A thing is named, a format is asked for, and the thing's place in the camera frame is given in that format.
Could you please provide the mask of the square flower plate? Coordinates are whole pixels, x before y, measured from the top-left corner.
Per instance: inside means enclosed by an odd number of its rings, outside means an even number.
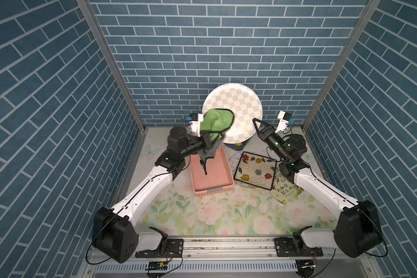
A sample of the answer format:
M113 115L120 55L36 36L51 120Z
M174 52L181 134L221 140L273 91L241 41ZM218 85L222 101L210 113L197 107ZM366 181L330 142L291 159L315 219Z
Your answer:
M251 152L242 152L234 172L234 180L270 191L273 188L275 174L275 160Z

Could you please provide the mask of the round checkered plate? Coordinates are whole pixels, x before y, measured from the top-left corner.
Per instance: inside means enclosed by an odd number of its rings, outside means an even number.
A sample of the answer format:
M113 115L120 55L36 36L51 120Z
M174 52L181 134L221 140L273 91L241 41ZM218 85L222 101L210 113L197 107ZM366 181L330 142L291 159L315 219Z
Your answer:
M227 83L212 90L203 103L202 112L222 108L231 110L235 120L224 139L226 144L238 144L250 139L256 129L253 119L262 119L262 105L256 93L239 83Z

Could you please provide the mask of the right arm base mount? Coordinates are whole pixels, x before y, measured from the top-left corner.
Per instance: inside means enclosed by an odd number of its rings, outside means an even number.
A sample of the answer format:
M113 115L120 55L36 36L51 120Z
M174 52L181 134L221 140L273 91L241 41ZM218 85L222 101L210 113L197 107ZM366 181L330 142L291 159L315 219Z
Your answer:
M312 226L295 231L292 237L278 237L274 240L278 257L322 257L323 250L318 247L308 247L302 240L301 233Z

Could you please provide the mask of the green microfiber cloth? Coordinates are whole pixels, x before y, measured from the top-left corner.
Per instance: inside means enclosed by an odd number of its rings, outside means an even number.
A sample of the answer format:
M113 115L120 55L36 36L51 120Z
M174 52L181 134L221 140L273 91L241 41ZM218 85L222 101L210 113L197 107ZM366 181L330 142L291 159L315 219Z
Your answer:
M235 115L231 110L221 108L210 109L204 114L204 120L200 128L200 135L203 133L208 133L218 150L226 137L227 131L233 125L234 120ZM199 154L200 163L204 169L206 169L207 161L209 159L214 159L215 154Z

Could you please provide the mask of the round colourful squiggle plate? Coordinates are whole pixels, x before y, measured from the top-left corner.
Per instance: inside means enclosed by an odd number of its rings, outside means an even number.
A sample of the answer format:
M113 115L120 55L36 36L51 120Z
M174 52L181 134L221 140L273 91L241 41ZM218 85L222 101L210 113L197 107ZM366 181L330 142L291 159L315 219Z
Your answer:
M229 164L232 170L232 175L235 176L236 169L239 165L240 158L242 157L242 152L237 152L229 158ZM256 186L243 183L238 180L234 180L235 185L246 188L246 189L256 189Z

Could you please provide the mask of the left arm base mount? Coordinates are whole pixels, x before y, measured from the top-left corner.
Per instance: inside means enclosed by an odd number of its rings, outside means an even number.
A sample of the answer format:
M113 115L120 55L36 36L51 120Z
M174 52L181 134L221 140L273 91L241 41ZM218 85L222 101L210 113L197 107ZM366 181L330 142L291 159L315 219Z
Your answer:
M139 233L136 258L166 258L175 252L183 254L184 240L169 237L160 229L149 227Z

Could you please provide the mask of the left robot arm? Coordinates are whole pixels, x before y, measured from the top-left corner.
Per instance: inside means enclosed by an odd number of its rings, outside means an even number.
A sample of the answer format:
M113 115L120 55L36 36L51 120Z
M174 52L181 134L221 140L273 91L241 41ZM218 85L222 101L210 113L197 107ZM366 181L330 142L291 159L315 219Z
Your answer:
M97 211L91 245L120 264L136 252L164 253L167 234L153 227L136 231L137 222L156 196L190 163L192 155L200 155L206 164L215 157L223 140L223 132L205 131L193 136L185 127L172 128L167 148L145 179L111 208L102 207Z

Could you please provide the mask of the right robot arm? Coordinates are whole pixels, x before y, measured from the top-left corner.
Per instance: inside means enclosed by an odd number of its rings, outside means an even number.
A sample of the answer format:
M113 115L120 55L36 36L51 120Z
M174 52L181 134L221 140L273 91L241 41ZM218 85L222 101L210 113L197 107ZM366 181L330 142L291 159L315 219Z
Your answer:
M312 226L293 233L293 250L298 256L304 250L314 248L339 249L351 258L369 254L379 244L384 244L378 209L368 200L363 202L341 192L318 177L309 163L303 160L306 140L300 134L280 137L277 130L257 118L253 125L258 137L279 158L283 177L310 193L337 219L334 229L318 229Z

